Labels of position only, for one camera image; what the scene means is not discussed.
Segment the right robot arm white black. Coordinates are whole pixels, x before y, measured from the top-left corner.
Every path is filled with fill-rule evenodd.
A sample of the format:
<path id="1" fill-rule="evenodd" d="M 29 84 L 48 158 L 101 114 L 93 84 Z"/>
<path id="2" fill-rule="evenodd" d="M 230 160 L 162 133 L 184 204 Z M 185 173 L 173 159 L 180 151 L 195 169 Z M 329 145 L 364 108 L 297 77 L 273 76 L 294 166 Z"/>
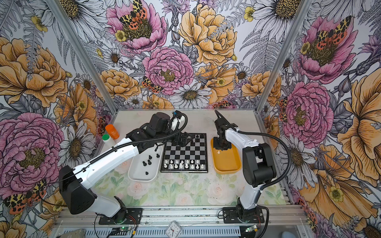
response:
<path id="1" fill-rule="evenodd" d="M 236 124 L 218 116 L 214 122 L 217 136 L 211 140 L 214 169 L 218 174 L 242 171 L 246 185 L 235 208 L 224 208 L 225 223 L 263 222 L 258 202 L 265 185 L 276 178 L 276 168 L 267 143 L 258 143 L 240 132 Z"/>

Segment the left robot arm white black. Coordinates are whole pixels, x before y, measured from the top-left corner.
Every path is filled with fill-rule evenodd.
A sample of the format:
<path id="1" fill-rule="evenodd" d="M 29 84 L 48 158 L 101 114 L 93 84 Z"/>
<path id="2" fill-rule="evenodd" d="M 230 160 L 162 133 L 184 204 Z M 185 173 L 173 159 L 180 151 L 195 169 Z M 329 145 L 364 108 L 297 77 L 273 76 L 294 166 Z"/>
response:
<path id="1" fill-rule="evenodd" d="M 107 173 L 140 155 L 147 149 L 170 141 L 180 146 L 190 142 L 183 130 L 188 117 L 174 111 L 155 113 L 150 122 L 129 132 L 118 144 L 92 160 L 74 168 L 64 166 L 59 171 L 59 191 L 72 215 L 92 211 L 109 218 L 115 224 L 122 224 L 128 218 L 128 210 L 118 197 L 97 195 L 91 189 Z"/>

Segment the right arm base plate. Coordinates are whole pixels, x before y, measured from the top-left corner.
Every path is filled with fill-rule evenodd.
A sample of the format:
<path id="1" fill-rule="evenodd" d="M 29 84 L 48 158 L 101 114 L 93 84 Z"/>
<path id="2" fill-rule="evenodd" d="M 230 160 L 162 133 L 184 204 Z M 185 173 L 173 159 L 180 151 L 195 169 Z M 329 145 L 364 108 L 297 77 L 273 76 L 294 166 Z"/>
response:
<path id="1" fill-rule="evenodd" d="M 265 222 L 262 209 L 258 206 L 250 210 L 243 209 L 240 206 L 224 207 L 222 208 L 222 219 L 225 224 L 262 224 Z"/>

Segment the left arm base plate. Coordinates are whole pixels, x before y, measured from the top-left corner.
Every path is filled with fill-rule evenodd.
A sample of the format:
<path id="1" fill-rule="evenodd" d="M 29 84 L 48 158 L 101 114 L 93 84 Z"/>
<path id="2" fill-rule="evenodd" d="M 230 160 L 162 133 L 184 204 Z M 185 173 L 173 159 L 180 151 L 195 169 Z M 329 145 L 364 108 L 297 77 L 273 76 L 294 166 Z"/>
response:
<path id="1" fill-rule="evenodd" d="M 113 217 L 101 216 L 99 225 L 139 225 L 142 218 L 142 208 L 122 208 Z"/>

